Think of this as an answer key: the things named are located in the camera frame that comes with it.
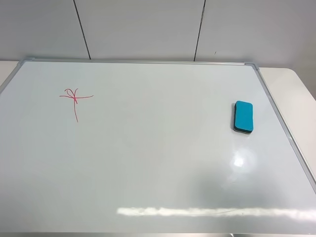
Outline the blue whiteboard eraser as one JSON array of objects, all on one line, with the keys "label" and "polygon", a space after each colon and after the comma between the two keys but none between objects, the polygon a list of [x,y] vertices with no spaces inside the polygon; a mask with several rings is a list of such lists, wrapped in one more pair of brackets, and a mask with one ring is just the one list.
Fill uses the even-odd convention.
[{"label": "blue whiteboard eraser", "polygon": [[244,101],[236,101],[234,109],[234,130],[251,134],[254,129],[253,105]]}]

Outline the white whiteboard with aluminium frame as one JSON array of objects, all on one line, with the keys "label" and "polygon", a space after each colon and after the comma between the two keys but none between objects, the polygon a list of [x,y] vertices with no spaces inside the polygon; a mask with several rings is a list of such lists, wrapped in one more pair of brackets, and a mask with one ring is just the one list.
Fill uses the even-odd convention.
[{"label": "white whiteboard with aluminium frame", "polygon": [[316,184],[252,64],[31,59],[0,88],[0,229],[313,235]]}]

